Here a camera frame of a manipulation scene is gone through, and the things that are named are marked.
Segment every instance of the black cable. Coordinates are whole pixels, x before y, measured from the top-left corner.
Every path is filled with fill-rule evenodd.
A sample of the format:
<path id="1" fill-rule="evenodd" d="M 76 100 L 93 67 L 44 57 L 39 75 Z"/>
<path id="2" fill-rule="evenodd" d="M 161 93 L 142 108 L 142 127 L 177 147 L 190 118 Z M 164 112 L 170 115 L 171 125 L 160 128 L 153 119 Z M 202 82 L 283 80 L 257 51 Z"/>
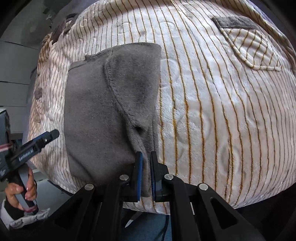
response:
<path id="1" fill-rule="evenodd" d="M 169 221 L 169 219 L 170 219 L 170 216 L 166 215 L 166 217 L 165 217 L 165 226 L 163 227 L 163 237 L 161 238 L 161 241 L 165 240 L 165 234 L 166 234 L 166 231 L 168 229 L 168 221 Z"/>

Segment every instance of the striped fabric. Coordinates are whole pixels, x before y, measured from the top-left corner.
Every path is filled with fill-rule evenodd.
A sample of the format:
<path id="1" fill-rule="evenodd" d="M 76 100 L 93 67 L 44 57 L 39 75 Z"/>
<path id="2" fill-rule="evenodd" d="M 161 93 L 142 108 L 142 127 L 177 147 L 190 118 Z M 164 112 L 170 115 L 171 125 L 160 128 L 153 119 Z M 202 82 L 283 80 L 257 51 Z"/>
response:
<path id="1" fill-rule="evenodd" d="M 249 17 L 258 28 L 222 29 L 212 21 L 229 16 Z M 72 193 L 84 185 L 70 173 L 63 134 L 71 63 L 132 42 L 162 48 L 158 156 L 170 173 L 207 183 L 235 208 L 295 182 L 295 52 L 245 0 L 101 0 L 55 44 L 46 36 L 35 83 L 42 97 L 32 100 L 28 139 L 60 131 L 32 159 L 53 182 Z M 169 213 L 167 203 L 151 198 L 125 206 Z"/>

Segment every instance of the silver bolt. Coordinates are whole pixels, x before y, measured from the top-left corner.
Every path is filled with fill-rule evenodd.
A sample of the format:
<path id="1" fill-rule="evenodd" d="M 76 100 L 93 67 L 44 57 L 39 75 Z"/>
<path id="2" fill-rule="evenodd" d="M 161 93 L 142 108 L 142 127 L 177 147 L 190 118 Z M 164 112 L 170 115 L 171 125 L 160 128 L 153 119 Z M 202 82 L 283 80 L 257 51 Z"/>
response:
<path id="1" fill-rule="evenodd" d="M 201 183 L 201 184 L 199 185 L 199 188 L 200 188 L 201 190 L 203 190 L 203 191 L 206 191 L 206 190 L 209 188 L 209 186 L 208 186 L 207 184 L 205 184 L 205 183 Z"/>
<path id="2" fill-rule="evenodd" d="M 126 181 L 126 180 L 129 179 L 129 176 L 128 176 L 127 174 L 123 174 L 123 175 L 121 175 L 121 176 L 119 177 L 119 179 L 122 180 L 122 181 Z"/>
<path id="3" fill-rule="evenodd" d="M 166 180 L 172 180 L 174 176 L 172 174 L 165 174 L 165 179 Z"/>
<path id="4" fill-rule="evenodd" d="M 84 189 L 87 190 L 87 191 L 90 191 L 90 190 L 92 190 L 93 188 L 94 188 L 94 186 L 93 186 L 91 183 L 86 184 L 86 185 L 84 186 Z"/>

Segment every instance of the hand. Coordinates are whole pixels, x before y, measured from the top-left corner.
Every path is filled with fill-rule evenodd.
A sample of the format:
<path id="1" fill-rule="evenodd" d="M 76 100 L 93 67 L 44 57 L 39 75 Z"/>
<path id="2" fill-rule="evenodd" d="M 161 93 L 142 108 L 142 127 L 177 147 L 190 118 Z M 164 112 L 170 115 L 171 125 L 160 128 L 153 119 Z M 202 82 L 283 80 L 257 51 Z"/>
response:
<path id="1" fill-rule="evenodd" d="M 27 193 L 25 195 L 25 198 L 28 201 L 33 201 L 37 197 L 37 187 L 35 185 L 33 171 L 29 167 L 28 167 L 28 174 L 29 174 L 29 180 L 26 184 Z M 20 194 L 22 192 L 23 192 L 23 187 L 15 184 L 15 183 L 9 183 L 7 185 L 7 187 L 5 188 L 7 201 L 10 203 L 11 206 L 16 207 L 21 210 L 23 210 L 23 208 L 22 208 L 21 204 L 18 202 L 17 198 L 15 197 L 15 194 Z"/>

